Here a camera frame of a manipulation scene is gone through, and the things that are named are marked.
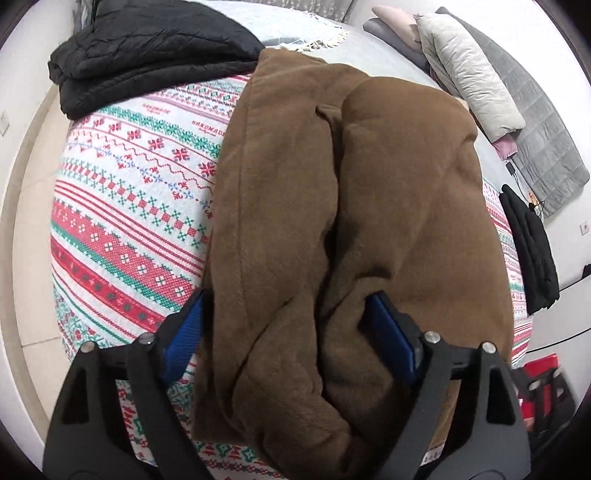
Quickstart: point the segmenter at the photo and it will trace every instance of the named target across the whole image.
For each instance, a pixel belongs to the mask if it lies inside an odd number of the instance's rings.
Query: black folded clothing
[[[252,72],[264,48],[245,27],[202,4],[111,3],[51,54],[49,77],[72,120],[163,88]]]
[[[509,220],[525,288],[527,313],[549,308],[558,298],[558,275],[542,221],[508,185],[499,195]]]

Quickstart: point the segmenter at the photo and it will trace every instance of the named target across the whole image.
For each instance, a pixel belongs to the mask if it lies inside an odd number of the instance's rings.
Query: power socket
[[[0,113],[0,135],[4,136],[8,130],[8,127],[10,127],[10,120],[8,119],[6,110],[4,110],[2,113]]]

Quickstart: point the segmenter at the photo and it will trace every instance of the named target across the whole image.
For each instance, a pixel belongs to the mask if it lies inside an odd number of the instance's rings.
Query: christmas patterned fabric
[[[70,360],[156,331],[203,281],[220,146],[248,76],[184,85],[107,106],[72,125],[51,218],[55,304]],[[483,193],[505,252],[514,356],[531,333],[515,245],[498,193]],[[168,395],[190,432],[196,357]],[[131,390],[119,399],[138,458],[154,463]],[[282,478],[245,446],[195,442],[216,479]]]

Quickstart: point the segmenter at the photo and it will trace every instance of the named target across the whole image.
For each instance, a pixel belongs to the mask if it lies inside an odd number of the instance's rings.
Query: brown fabric
[[[363,477],[408,411],[360,325],[379,290],[423,330],[509,357],[475,138],[441,91],[262,52],[220,155],[195,438],[247,443],[290,480]]]

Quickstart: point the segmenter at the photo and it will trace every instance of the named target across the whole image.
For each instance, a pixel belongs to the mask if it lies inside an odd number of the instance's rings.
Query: gray quilted headboard
[[[505,50],[445,7],[438,14],[458,20],[482,48],[525,119],[511,135],[518,152],[511,157],[549,217],[583,189],[589,172],[560,115],[531,75]]]

